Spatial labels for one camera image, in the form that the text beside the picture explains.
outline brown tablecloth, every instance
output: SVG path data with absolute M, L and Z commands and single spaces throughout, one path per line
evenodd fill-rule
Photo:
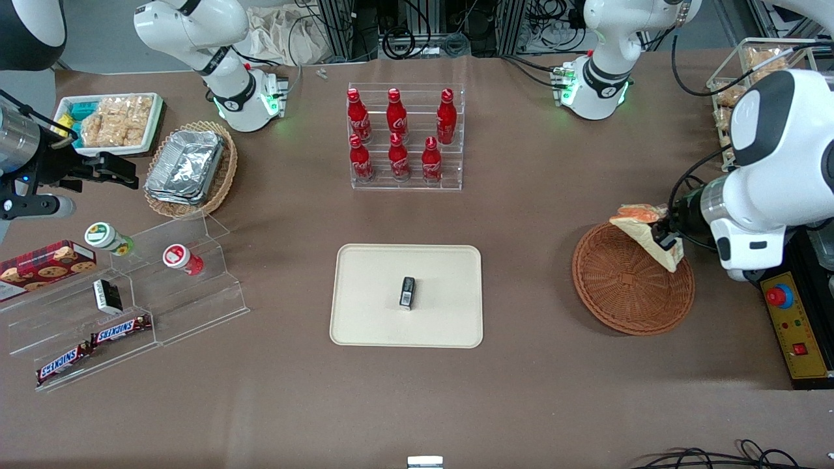
M 696 86 L 725 56 L 682 53 L 681 73 Z M 233 231 L 229 270 L 252 311 L 46 395 L 33 389 L 31 361 L 0 354 L 3 467 L 372 468 L 439 454 L 458 469 L 609 468 L 673 446 L 735 454 L 743 437 L 826 465 L 834 397 L 787 391 L 759 293 L 729 280 L 714 255 L 689 247 L 695 306 L 665 335 L 617 334 L 574 292 L 581 235 L 619 204 L 666 201 L 681 172 L 717 148 L 709 100 L 678 89 L 667 54 L 645 54 L 628 99 L 601 122 L 555 108 L 545 87 L 498 59 L 326 68 L 328 81 L 307 70 L 286 119 L 234 134 L 240 166 L 216 216 Z M 350 81 L 465 83 L 463 192 L 354 192 Z M 218 119 L 196 73 L 61 72 L 58 83 L 62 96 L 160 93 L 163 135 Z M 113 184 L 85 184 L 75 199 L 72 218 L 13 224 L 0 257 L 80 240 L 100 219 L 127 234 L 165 221 L 141 191 Z M 483 343 L 333 344 L 346 243 L 476 246 Z

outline red coca-cola bottle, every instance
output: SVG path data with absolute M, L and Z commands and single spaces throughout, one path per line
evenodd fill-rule
M 388 149 L 388 159 L 391 160 L 391 172 L 394 173 L 394 180 L 404 183 L 411 178 L 409 168 L 409 150 L 403 146 L 403 136 L 391 134 L 391 148 Z
M 440 168 L 440 150 L 437 149 L 437 139 L 428 137 L 423 150 L 423 179 L 427 183 L 439 183 L 443 170 Z
M 370 163 L 368 149 L 362 145 L 362 139 L 357 134 L 350 136 L 350 164 L 356 180 L 361 183 L 374 180 L 374 166 Z
M 388 110 L 385 111 L 388 118 L 388 130 L 392 134 L 399 134 L 403 142 L 409 140 L 409 118 L 405 112 L 405 106 L 399 101 L 399 90 L 392 88 L 388 90 Z
M 367 144 L 370 141 L 370 116 L 368 109 L 359 99 L 359 90 L 356 88 L 348 90 L 348 119 L 350 128 L 359 135 L 362 143 Z
M 455 139 L 455 125 L 458 123 L 458 111 L 452 99 L 452 88 L 440 93 L 440 107 L 437 108 L 437 140 L 441 145 L 450 145 Z

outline snickers bar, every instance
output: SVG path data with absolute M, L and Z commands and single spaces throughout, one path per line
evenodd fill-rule
M 93 332 L 90 334 L 90 344 L 93 347 L 98 347 L 102 344 L 102 342 L 118 340 L 127 335 L 131 335 L 136 331 L 152 328 L 153 324 L 151 324 L 151 315 L 137 316 L 129 321 L 123 322 L 122 324 L 102 330 L 101 332 Z
M 83 344 L 76 345 L 71 350 L 67 351 L 67 353 L 59 356 L 53 361 L 50 361 L 43 368 L 35 371 L 35 374 L 38 375 L 38 386 L 42 385 L 49 378 L 57 375 L 68 366 L 78 363 L 78 361 L 91 353 L 93 353 L 93 347 L 89 342 L 84 341 Z

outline white food tray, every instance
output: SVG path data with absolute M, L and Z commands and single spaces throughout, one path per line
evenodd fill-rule
M 399 308 L 414 277 L 411 311 Z M 480 252 L 468 245 L 344 245 L 330 339 L 338 345 L 471 349 L 484 338 Z
M 58 119 L 64 115 L 64 113 L 69 111 L 70 105 L 74 103 L 97 103 L 103 98 L 127 98 L 129 96 L 144 96 L 147 98 L 153 98 L 153 104 L 151 104 L 151 114 L 148 116 L 148 124 L 145 126 L 145 135 L 142 137 L 142 144 L 131 145 L 129 147 L 82 147 L 80 149 L 75 149 L 75 151 L 79 154 L 87 156 L 95 156 L 98 152 L 103 151 L 120 155 L 144 153 L 151 149 L 153 136 L 156 134 L 156 129 L 159 125 L 159 116 L 162 114 L 163 100 L 162 97 L 156 93 L 90 94 L 88 96 L 67 96 L 66 98 L 61 98 L 61 102 L 58 103 L 58 111 L 55 112 L 53 120 L 57 122 Z

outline round wicker basket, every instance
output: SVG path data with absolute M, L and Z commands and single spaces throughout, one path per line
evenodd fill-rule
M 232 136 L 229 134 L 229 131 L 214 122 L 199 121 L 191 124 L 185 124 L 174 132 L 179 130 L 194 130 L 197 132 L 212 131 L 224 139 L 223 152 L 220 155 L 221 160 L 217 166 L 217 171 L 214 173 L 214 179 L 212 180 L 211 189 L 208 192 L 208 198 L 202 205 L 172 204 L 170 202 L 156 200 L 146 192 L 145 199 L 148 201 L 148 204 L 150 204 L 151 209 L 153 209 L 154 212 L 172 218 L 185 216 L 192 212 L 196 212 L 197 210 L 202 210 L 204 213 L 210 214 L 223 203 L 223 200 L 232 188 L 234 172 L 238 168 L 238 150 L 234 147 L 234 141 L 232 140 Z M 153 166 L 156 165 L 157 161 L 159 161 L 159 155 L 162 153 L 162 149 L 165 144 L 171 139 L 171 135 L 173 135 L 173 132 L 169 134 L 168 137 L 165 137 L 165 140 L 157 147 L 156 152 L 153 154 L 150 167 L 148 168 L 148 175 L 151 174 Z
M 672 274 L 610 223 L 592 228 L 576 246 L 573 280 L 597 319 L 631 335 L 674 329 L 695 299 L 695 279 L 686 258 Z

